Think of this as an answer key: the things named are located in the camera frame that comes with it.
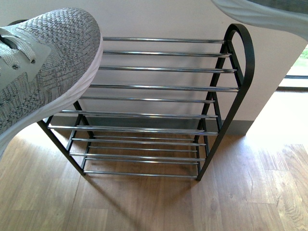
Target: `shoe sole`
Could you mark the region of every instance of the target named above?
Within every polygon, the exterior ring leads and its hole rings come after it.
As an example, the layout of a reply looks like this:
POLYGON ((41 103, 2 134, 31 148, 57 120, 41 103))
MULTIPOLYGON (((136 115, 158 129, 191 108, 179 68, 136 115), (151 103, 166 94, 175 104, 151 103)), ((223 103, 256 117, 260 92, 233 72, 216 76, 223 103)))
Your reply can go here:
POLYGON ((101 32, 101 42, 98 51, 95 55, 95 58, 91 63, 90 67, 87 69, 87 71, 78 80, 78 82, 74 84, 66 93, 61 95, 59 98, 39 108, 33 113, 27 115, 25 118, 15 123, 13 126, 11 126, 9 129, 7 129, 4 133, 0 135, 0 160, 7 145, 18 132, 20 132, 22 129, 29 126, 30 124, 36 123, 44 118, 50 117, 51 115, 54 115, 60 112, 61 110, 67 108, 68 106, 72 105, 88 89, 98 71, 102 59, 103 37, 102 37, 102 31, 100 32, 101 32))
POLYGON ((226 15, 241 23, 287 31, 308 40, 307 14, 283 11, 247 0, 212 2, 226 15))

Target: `baseboard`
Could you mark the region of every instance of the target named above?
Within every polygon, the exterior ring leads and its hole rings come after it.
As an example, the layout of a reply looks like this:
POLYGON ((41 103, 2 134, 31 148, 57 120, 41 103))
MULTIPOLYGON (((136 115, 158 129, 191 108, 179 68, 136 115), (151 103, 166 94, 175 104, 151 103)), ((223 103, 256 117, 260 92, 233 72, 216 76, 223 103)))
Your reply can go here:
MULTIPOLYGON (((57 116, 52 119, 53 125, 73 126, 76 117, 57 116)), ((175 129, 196 129, 198 120, 186 119, 161 119, 161 118, 106 118, 106 117, 88 117, 88 121, 94 126, 117 126, 133 128, 175 128, 175 129)), ((227 131, 229 135, 245 135, 253 121, 234 120, 231 122, 227 131)), ((217 131, 216 120, 207 120, 207 130, 217 131)))

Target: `chrome rod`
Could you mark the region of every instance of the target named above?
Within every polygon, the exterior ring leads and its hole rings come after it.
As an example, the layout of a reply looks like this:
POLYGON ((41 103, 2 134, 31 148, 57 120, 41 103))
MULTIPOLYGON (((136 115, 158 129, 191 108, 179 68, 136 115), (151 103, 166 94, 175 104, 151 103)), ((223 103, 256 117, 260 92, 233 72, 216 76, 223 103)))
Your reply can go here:
POLYGON ((121 138, 121 139, 140 139, 140 140, 166 140, 166 141, 194 141, 194 139, 182 138, 159 138, 159 137, 133 137, 133 136, 94 136, 94 138, 121 138))
POLYGON ((205 132, 204 130, 194 129, 164 129, 164 128, 130 128, 130 127, 109 127, 109 126, 53 126, 48 129, 55 130, 76 130, 76 131, 114 131, 114 132, 136 132, 136 133, 163 133, 179 135, 200 135, 217 136, 217 132, 205 132))
POLYGON ((226 87, 192 87, 192 86, 148 86, 129 84, 91 84, 90 88, 140 89, 140 90, 188 90, 188 91, 219 91, 238 92, 238 88, 226 87))
POLYGON ((223 44, 225 40, 220 39, 193 39, 193 38, 126 38, 126 37, 103 37, 104 41, 123 42, 187 42, 187 43, 218 43, 223 44))
POLYGON ((103 54, 159 55, 159 56, 212 57, 212 58, 228 58, 231 56, 231 54, 229 53, 165 52, 165 51, 103 51, 103 54))
POLYGON ((94 149, 118 149, 118 150, 135 150, 135 151, 155 151, 155 152, 174 152, 174 153, 196 153, 196 150, 178 150, 178 149, 154 149, 154 148, 121 148, 121 147, 100 147, 89 146, 94 149))
POLYGON ((87 174, 105 174, 105 175, 123 175, 123 176, 146 176, 146 177, 178 177, 197 179, 197 176, 184 175, 166 175, 166 174, 143 174, 143 173, 128 173, 128 172, 102 172, 102 171, 83 171, 87 174))
POLYGON ((118 159, 103 159, 103 158, 85 158, 86 160, 99 161, 117 161, 117 162, 133 162, 133 163, 148 163, 148 164, 174 164, 174 165, 197 165, 198 163, 187 162, 171 162, 171 161, 147 161, 147 160, 118 160, 118 159))
POLYGON ((117 113, 117 112, 88 112, 78 110, 63 110, 61 113, 83 114, 89 116, 101 117, 125 117, 125 118, 176 118, 176 119, 211 119, 217 118, 217 115, 175 115, 175 114, 138 114, 138 113, 117 113))
POLYGON ((155 66, 100 66, 99 70, 164 71, 164 72, 194 72, 194 73, 221 73, 221 74, 236 72, 236 69, 155 67, 155 66))
POLYGON ((205 161, 205 159, 199 158, 182 158, 182 157, 160 157, 160 156, 140 156, 140 155, 114 155, 114 154, 90 154, 90 153, 70 153, 72 156, 99 156, 101 158, 127 158, 127 159, 146 159, 146 160, 175 160, 175 161, 205 161))
POLYGON ((150 141, 120 141, 120 140, 102 140, 102 139, 82 139, 72 138, 73 141, 99 142, 99 143, 131 143, 131 144, 155 144, 155 145, 180 145, 180 146, 205 146, 204 143, 179 143, 179 142, 150 142, 150 141))
POLYGON ((103 96, 81 96, 81 100, 123 100, 123 101, 153 101, 174 103, 213 103, 214 100, 186 100, 186 99, 147 99, 133 97, 103 97, 103 96))

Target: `gray knit sneaker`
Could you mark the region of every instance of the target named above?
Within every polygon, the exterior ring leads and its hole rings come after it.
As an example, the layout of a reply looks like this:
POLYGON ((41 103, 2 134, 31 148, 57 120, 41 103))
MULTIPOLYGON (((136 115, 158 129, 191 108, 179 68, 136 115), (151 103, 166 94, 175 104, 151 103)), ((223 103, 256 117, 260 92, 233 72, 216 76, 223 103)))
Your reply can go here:
POLYGON ((94 18, 65 8, 0 28, 0 159, 26 126, 74 103, 103 53, 94 18))
POLYGON ((229 17, 249 25, 283 30, 308 40, 307 0, 212 0, 229 17))

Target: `shoelace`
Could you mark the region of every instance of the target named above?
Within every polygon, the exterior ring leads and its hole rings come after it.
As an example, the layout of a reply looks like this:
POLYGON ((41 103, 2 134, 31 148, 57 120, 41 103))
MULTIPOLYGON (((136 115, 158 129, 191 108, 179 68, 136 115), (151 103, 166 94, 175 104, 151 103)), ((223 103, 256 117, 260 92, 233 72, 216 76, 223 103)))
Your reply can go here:
POLYGON ((30 63, 35 63, 36 55, 27 42, 13 35, 11 32, 0 27, 0 35, 2 38, 7 39, 14 43, 17 49, 11 48, 9 45, 5 44, 0 40, 0 58, 2 58, 5 63, 13 69, 18 69, 18 61, 14 54, 20 50, 29 59, 30 63))

